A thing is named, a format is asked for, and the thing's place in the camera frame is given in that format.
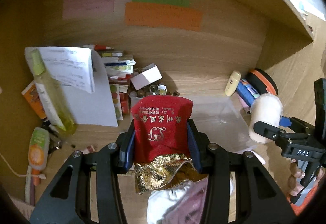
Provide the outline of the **person's right hand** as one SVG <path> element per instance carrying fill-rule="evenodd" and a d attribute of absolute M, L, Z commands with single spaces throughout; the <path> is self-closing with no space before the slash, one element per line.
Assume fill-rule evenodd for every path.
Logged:
<path fill-rule="evenodd" d="M 291 160 L 290 172 L 291 175 L 288 178 L 289 195 L 295 197 L 303 189 L 303 186 L 300 185 L 300 183 L 297 180 L 302 179 L 305 176 L 305 174 L 304 171 L 298 168 L 296 160 Z M 325 175 L 325 169 L 323 167 L 319 168 L 316 176 L 316 180 L 314 181 L 314 186 L 319 184 L 319 182 L 324 178 L 324 175 Z"/>

